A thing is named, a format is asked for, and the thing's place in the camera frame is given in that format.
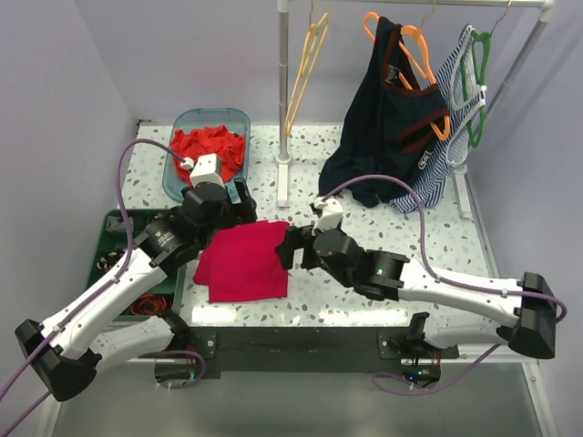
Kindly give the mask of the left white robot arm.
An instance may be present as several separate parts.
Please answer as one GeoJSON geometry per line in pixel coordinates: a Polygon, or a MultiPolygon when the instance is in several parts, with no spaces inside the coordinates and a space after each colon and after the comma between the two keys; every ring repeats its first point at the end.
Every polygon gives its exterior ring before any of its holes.
{"type": "Polygon", "coordinates": [[[126,328],[106,326],[138,297],[174,275],[207,248],[217,231],[256,220],[244,178],[235,178],[239,202],[210,182],[185,188],[183,203],[163,212],[129,243],[127,252],[91,288],[42,322],[23,321],[18,343],[57,401],[85,390],[100,372],[147,354],[182,355],[191,343],[188,324],[161,310],[126,328]]]}

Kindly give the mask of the red tank top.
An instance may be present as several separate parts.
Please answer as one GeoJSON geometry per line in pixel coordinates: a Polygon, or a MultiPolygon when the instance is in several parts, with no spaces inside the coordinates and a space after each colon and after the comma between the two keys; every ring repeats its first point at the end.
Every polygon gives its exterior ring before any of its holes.
{"type": "Polygon", "coordinates": [[[222,161],[221,176],[230,181],[243,168],[246,136],[227,129],[225,125],[204,127],[186,132],[177,129],[170,148],[184,158],[197,160],[202,155],[217,154],[222,161]]]}

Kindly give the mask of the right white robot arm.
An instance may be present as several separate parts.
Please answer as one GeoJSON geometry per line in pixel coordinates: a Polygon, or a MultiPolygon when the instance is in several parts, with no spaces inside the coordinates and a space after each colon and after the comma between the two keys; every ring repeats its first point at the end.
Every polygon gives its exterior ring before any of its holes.
{"type": "Polygon", "coordinates": [[[459,318],[427,312],[411,318],[408,332],[394,345],[415,357],[466,343],[506,345],[540,360],[556,355],[557,323],[564,309],[539,274],[490,279],[432,270],[405,255],[364,249],[340,229],[311,226],[285,231],[275,249],[284,269],[292,267],[298,249],[303,269],[322,269],[369,300],[418,301],[460,310],[459,318]]]}

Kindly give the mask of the yellow hanger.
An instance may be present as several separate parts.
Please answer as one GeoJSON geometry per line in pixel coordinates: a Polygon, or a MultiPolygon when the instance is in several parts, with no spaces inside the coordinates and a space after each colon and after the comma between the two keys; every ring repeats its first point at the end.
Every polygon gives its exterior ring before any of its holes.
{"type": "MultiPolygon", "coordinates": [[[[311,10],[313,10],[313,1],[311,1],[311,10]]],[[[292,127],[298,116],[307,86],[310,83],[313,69],[318,62],[322,45],[328,35],[329,26],[330,16],[328,12],[324,13],[317,23],[314,23],[312,16],[309,15],[309,26],[304,38],[302,55],[283,123],[285,137],[288,137],[292,132],[292,127]]]]}

